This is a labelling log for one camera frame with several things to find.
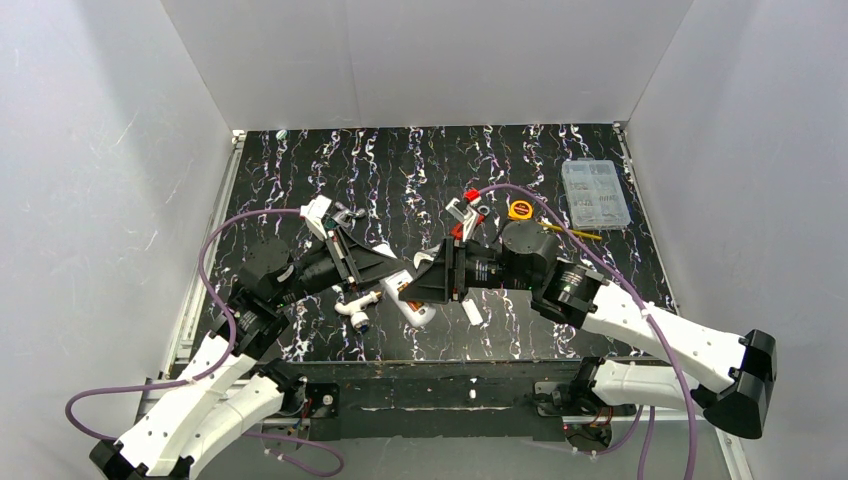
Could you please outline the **orange battery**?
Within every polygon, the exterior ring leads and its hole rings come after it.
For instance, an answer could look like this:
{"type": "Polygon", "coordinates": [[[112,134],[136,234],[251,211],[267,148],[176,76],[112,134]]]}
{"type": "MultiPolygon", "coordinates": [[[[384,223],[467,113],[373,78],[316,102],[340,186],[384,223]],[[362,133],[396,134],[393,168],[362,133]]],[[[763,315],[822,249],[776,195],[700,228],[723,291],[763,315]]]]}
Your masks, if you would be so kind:
{"type": "Polygon", "coordinates": [[[420,302],[409,302],[410,309],[416,315],[425,315],[428,312],[427,305],[420,302]]]}

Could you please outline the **white remote battery cover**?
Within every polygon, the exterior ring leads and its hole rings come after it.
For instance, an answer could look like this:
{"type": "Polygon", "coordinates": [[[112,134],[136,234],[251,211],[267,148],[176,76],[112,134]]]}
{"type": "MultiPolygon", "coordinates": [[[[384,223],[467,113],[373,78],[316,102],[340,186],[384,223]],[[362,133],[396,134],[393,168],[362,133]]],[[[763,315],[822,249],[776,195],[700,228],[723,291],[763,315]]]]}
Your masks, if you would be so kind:
{"type": "Polygon", "coordinates": [[[483,324],[483,318],[476,302],[472,298],[466,298],[461,302],[461,307],[472,326],[483,324]]]}

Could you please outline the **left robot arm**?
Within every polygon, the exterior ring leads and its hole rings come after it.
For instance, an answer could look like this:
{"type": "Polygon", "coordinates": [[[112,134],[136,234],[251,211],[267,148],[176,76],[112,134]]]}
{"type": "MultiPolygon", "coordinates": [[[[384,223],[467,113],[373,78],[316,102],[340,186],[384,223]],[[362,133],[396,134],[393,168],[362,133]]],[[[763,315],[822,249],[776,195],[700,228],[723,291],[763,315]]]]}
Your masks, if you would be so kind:
{"type": "Polygon", "coordinates": [[[334,286],[359,293],[342,313],[366,325],[361,309],[384,293],[414,318],[427,305],[408,295],[415,273],[386,244],[366,246],[347,230],[322,235],[322,244],[293,258],[279,238],[247,253],[218,324],[203,338],[180,376],[129,430],[99,441],[92,463],[107,479],[194,479],[225,447],[275,414],[298,425],[329,414],[335,395],[291,370],[282,359],[261,357],[289,327],[285,307],[334,286]]]}

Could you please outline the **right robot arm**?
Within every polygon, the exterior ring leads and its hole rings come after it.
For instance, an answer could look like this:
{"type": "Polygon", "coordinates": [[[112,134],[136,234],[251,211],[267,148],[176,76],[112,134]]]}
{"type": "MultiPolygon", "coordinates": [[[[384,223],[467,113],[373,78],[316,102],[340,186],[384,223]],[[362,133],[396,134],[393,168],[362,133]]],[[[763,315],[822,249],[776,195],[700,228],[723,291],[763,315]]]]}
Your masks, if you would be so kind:
{"type": "Polygon", "coordinates": [[[584,381],[590,398],[609,406],[693,407],[732,435],[763,436],[777,378],[777,341],[769,333],[723,332],[640,301],[560,257],[558,238],[529,220],[507,225],[496,247],[447,237],[434,263],[444,270],[437,277],[442,302],[459,301],[471,288],[526,290],[542,317],[621,340],[664,363],[593,366],[584,381]]]}

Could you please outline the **white plastic valve fitting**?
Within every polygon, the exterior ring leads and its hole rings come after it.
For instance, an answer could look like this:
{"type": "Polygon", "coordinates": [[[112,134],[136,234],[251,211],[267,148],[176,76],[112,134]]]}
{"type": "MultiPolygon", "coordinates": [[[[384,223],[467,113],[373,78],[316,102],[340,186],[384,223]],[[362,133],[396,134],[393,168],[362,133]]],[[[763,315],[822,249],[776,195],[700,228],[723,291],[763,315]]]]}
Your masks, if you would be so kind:
{"type": "Polygon", "coordinates": [[[352,328],[360,333],[368,330],[370,320],[366,309],[380,301],[382,293],[379,291],[371,291],[355,300],[347,303],[337,302],[334,305],[334,310],[342,316],[348,317],[352,328]]]}

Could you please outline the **yellow tape measure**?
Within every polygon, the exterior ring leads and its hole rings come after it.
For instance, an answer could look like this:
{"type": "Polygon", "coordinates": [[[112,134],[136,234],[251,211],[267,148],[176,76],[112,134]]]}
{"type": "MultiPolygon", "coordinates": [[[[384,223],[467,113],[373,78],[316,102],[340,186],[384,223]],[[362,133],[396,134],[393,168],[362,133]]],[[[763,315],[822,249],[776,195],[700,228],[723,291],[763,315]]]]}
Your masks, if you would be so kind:
{"type": "Polygon", "coordinates": [[[533,218],[534,209],[526,200],[515,200],[510,203],[507,217],[511,221],[530,220],[533,218]]]}

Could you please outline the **clear plastic screw box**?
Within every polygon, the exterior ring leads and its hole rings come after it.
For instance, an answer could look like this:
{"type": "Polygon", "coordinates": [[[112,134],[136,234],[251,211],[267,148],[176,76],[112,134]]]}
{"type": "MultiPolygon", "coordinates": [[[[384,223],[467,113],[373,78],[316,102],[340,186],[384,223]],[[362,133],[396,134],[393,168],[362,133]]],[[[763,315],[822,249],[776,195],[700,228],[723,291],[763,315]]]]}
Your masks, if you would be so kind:
{"type": "Polygon", "coordinates": [[[632,219],[611,160],[576,159],[562,164],[569,221],[577,230],[624,230],[632,219]]]}

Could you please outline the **red handled ratchet wrench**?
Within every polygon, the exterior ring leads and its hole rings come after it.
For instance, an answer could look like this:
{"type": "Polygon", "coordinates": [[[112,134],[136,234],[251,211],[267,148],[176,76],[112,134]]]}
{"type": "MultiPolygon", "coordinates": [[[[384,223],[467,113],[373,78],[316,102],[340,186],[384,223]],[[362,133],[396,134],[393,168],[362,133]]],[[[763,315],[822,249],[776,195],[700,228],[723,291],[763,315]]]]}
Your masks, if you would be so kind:
{"type": "MultiPolygon", "coordinates": [[[[461,202],[454,198],[448,203],[445,210],[458,221],[451,230],[450,236],[456,242],[467,242],[489,216],[491,209],[482,204],[465,205],[463,208],[460,208],[460,205],[461,202]]],[[[414,267],[419,268],[422,262],[434,262],[439,249],[439,246],[434,246],[417,252],[413,257],[414,267]]]]}

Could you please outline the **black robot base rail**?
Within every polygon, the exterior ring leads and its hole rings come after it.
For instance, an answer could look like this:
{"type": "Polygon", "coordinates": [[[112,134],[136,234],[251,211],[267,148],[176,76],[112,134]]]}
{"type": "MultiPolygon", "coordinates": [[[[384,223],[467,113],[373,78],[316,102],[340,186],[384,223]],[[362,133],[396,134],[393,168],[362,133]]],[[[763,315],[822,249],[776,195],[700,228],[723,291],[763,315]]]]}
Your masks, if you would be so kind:
{"type": "Polygon", "coordinates": [[[681,386],[658,360],[602,359],[435,362],[261,362],[248,371],[291,382],[280,412],[262,426],[301,419],[315,441],[525,437],[562,441],[567,422],[609,423],[638,407],[684,412],[681,386]]]}

